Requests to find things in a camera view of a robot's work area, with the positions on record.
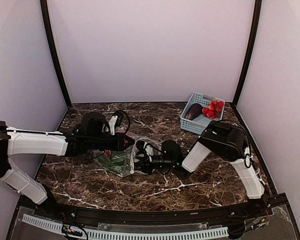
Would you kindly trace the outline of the clear zip top bag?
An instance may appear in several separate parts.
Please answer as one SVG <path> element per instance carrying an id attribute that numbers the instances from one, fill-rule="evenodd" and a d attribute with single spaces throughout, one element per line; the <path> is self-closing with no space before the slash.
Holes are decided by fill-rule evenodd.
<path id="1" fill-rule="evenodd" d="M 161 143 L 149 137 L 128 133 L 128 136 L 135 140 L 135 143 L 123 151 L 93 150 L 94 162 L 100 165 L 107 172 L 113 173 L 121 178 L 129 175 L 150 175 L 155 170 L 146 165 L 142 160 L 147 157 L 152 161 L 153 155 L 158 155 L 161 150 Z"/>

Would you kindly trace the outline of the purple fake eggplant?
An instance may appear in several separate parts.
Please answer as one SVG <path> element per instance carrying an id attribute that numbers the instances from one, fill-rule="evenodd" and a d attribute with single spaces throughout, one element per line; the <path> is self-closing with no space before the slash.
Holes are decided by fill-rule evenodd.
<path id="1" fill-rule="evenodd" d="M 202 113 L 202 110 L 203 107 L 199 103 L 194 103 L 190 106 L 184 118 L 192 121 Z"/>

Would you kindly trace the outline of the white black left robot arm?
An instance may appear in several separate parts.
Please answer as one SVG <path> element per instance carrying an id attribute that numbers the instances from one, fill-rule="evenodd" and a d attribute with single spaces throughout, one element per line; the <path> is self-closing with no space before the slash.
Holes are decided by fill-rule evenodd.
<path id="1" fill-rule="evenodd" d="M 54 202 L 54 196 L 17 167 L 10 157 L 22 154 L 77 157 L 89 150 L 125 151 L 135 140 L 126 131 L 116 131 L 123 117 L 124 112 L 117 111 L 107 121 L 103 114 L 90 112 L 72 132 L 17 129 L 0 121 L 0 181 L 41 205 L 48 217 L 57 218 L 61 208 Z"/>

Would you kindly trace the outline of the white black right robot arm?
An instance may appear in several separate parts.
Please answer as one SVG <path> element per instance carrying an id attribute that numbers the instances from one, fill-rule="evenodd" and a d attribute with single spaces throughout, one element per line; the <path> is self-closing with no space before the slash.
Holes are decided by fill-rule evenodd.
<path id="1" fill-rule="evenodd" d="M 182 153 L 181 146 L 174 140 L 165 140 L 158 148 L 139 139 L 132 151 L 135 172 L 150 175 L 154 170 L 167 170 L 180 178 L 190 176 L 210 153 L 214 153 L 232 165 L 245 187 L 247 198 L 252 200 L 245 205 L 245 213 L 256 217 L 265 208 L 262 200 L 265 183 L 254 164 L 249 139 L 241 126 L 213 120 L 187 153 Z"/>

